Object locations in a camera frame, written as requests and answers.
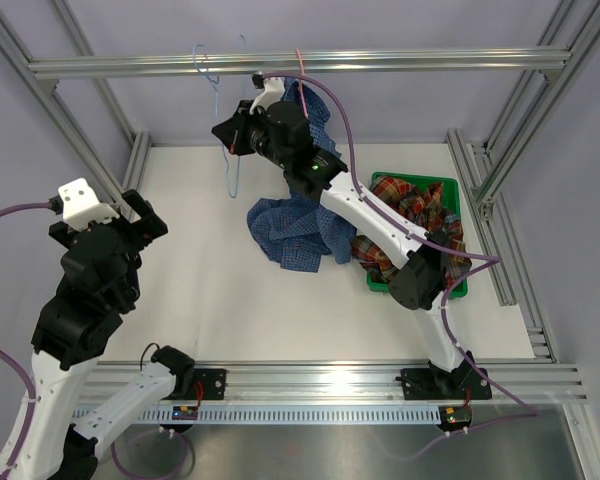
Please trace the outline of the blue checked shirt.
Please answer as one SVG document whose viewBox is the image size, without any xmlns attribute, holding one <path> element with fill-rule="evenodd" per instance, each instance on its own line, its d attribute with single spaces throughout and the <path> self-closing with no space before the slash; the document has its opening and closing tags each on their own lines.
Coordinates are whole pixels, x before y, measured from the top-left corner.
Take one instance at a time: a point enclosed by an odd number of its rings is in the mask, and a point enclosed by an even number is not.
<svg viewBox="0 0 600 480">
<path fill-rule="evenodd" d="M 314 143 L 340 157 L 327 134 L 331 113 L 321 97 L 296 79 L 284 81 L 284 101 L 308 114 Z M 266 257 L 285 270 L 316 273 L 324 256 L 338 265 L 352 259 L 356 228 L 334 212 L 291 190 L 287 199 L 259 199 L 247 213 L 247 227 Z"/>
</svg>

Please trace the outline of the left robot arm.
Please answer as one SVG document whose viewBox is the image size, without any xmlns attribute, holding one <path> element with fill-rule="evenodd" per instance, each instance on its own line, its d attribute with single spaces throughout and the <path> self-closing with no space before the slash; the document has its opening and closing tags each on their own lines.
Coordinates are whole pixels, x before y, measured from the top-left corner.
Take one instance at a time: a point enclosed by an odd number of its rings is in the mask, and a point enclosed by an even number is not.
<svg viewBox="0 0 600 480">
<path fill-rule="evenodd" d="M 82 179 L 60 187 L 45 205 L 62 217 L 49 234 L 66 249 L 63 276 L 34 330 L 32 371 L 26 373 L 0 350 L 26 388 L 0 451 L 0 479 L 89 479 L 145 409 L 194 389 L 194 360 L 165 346 L 107 402 L 73 419 L 87 378 L 140 297 L 141 251 L 168 232 L 137 191 L 124 192 L 122 199 L 136 213 L 135 221 L 101 202 Z"/>
</svg>

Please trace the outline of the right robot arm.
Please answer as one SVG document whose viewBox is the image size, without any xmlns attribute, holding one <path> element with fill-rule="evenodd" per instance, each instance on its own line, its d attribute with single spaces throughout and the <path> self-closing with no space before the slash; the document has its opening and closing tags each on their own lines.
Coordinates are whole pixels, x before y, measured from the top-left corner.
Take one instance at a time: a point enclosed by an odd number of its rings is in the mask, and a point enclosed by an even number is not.
<svg viewBox="0 0 600 480">
<path fill-rule="evenodd" d="M 338 157 L 314 143 L 309 121 L 294 103 L 262 108 L 242 101 L 211 132 L 230 154 L 258 154 L 280 167 L 294 190 L 353 224 L 397 267 L 389 293 L 413 311 L 429 353 L 427 367 L 401 372 L 405 397 L 462 400 L 479 387 L 472 356 L 450 332 L 446 233 L 427 232 L 378 201 Z"/>
</svg>

